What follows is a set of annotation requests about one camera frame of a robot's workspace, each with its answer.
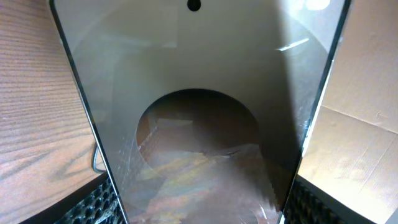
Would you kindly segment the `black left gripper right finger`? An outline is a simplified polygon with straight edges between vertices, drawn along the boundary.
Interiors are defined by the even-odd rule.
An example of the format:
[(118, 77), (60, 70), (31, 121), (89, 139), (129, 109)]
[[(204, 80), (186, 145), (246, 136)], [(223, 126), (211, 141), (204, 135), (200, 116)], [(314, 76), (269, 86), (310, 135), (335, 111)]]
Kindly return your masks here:
[(297, 175), (281, 214), (281, 224), (374, 224)]

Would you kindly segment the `gold Galaxy smartphone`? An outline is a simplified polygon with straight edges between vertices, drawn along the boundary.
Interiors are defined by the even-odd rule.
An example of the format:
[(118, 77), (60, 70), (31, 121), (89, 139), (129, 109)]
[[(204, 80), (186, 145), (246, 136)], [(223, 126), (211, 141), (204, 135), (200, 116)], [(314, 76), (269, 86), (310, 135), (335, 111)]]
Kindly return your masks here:
[(125, 221), (280, 222), (350, 1), (49, 6)]

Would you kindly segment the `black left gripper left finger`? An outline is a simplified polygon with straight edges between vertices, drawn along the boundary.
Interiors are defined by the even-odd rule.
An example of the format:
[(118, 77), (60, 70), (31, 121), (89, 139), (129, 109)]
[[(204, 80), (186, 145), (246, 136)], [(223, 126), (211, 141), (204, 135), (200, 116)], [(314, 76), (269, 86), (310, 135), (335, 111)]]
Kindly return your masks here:
[(107, 174), (101, 174), (71, 195), (22, 222), (29, 223), (125, 223)]

